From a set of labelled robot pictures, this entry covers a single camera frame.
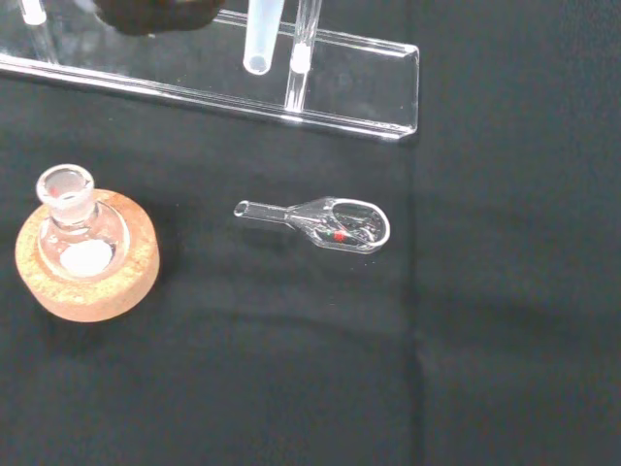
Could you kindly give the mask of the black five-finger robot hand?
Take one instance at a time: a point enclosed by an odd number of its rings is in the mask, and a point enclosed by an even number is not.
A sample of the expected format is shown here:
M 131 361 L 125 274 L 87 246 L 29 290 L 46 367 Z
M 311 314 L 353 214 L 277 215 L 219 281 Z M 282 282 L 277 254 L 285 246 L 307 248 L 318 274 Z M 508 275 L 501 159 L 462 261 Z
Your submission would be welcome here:
M 94 1 L 96 15 L 128 36 L 201 29 L 214 20 L 224 3 L 224 0 Z

